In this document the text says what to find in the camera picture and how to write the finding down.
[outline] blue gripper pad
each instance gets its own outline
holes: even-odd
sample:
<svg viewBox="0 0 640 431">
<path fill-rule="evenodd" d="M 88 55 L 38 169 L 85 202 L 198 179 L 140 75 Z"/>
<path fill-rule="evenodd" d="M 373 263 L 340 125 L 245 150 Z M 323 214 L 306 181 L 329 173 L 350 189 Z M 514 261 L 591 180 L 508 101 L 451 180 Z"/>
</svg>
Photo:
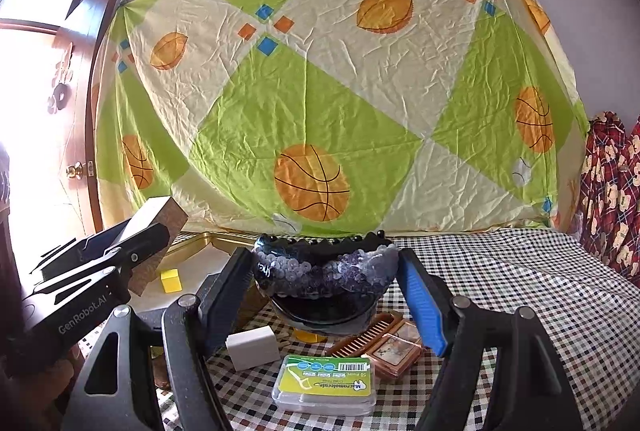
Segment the blue gripper pad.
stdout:
<svg viewBox="0 0 640 431">
<path fill-rule="evenodd" d="M 457 328 L 449 305 L 449 288 L 441 278 L 425 270 L 412 249 L 400 251 L 396 279 L 423 345 L 442 357 L 452 345 Z"/>
</svg>

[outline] white box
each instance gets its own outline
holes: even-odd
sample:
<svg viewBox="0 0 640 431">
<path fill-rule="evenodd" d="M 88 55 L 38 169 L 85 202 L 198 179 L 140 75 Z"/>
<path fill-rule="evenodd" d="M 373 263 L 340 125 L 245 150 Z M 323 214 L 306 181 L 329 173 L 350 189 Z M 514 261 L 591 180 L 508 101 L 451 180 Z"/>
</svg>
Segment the white box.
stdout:
<svg viewBox="0 0 640 431">
<path fill-rule="evenodd" d="M 226 350 L 236 371 L 280 360 L 278 340 L 270 326 L 229 335 Z"/>
</svg>

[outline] door knob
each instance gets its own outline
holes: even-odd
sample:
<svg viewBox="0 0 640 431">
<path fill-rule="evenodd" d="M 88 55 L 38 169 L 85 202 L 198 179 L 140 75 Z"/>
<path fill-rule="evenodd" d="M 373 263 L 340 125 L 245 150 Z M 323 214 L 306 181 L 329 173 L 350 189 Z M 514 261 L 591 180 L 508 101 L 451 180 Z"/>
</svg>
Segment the door knob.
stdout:
<svg viewBox="0 0 640 431">
<path fill-rule="evenodd" d="M 76 178 L 78 180 L 82 179 L 82 164 L 80 162 L 76 162 L 74 165 L 66 168 L 66 177 L 67 178 Z"/>
</svg>

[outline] red plaid curtain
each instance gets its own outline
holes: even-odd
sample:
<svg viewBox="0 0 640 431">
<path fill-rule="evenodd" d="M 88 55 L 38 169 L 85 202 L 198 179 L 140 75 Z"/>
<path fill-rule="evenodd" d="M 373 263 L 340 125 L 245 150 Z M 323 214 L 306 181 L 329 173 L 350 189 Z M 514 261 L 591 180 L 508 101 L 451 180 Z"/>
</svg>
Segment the red plaid curtain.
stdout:
<svg viewBox="0 0 640 431">
<path fill-rule="evenodd" d="M 591 121 L 582 167 L 580 242 L 640 287 L 640 117 L 631 135 L 610 111 Z"/>
</svg>

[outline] silver screw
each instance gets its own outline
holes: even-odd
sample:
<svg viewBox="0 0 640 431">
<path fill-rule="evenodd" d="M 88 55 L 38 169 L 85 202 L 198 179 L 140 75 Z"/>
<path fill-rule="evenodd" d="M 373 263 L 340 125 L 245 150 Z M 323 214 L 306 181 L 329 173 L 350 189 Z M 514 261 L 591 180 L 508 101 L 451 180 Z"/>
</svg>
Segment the silver screw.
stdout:
<svg viewBox="0 0 640 431">
<path fill-rule="evenodd" d="M 115 315 L 116 317 L 124 317 L 128 315 L 129 312 L 131 312 L 131 308 L 129 308 L 129 305 L 119 305 L 113 309 L 113 315 Z"/>
<path fill-rule="evenodd" d="M 471 300 L 465 296 L 453 296 L 451 302 L 456 308 L 469 308 L 471 306 Z"/>
<path fill-rule="evenodd" d="M 533 319 L 536 316 L 536 313 L 529 308 L 528 306 L 523 306 L 520 308 L 520 317 L 523 319 Z"/>
<path fill-rule="evenodd" d="M 185 294 L 184 296 L 181 296 L 180 299 L 178 299 L 178 305 L 182 306 L 183 308 L 189 308 L 190 306 L 193 306 L 197 301 L 198 298 L 193 294 Z"/>
</svg>

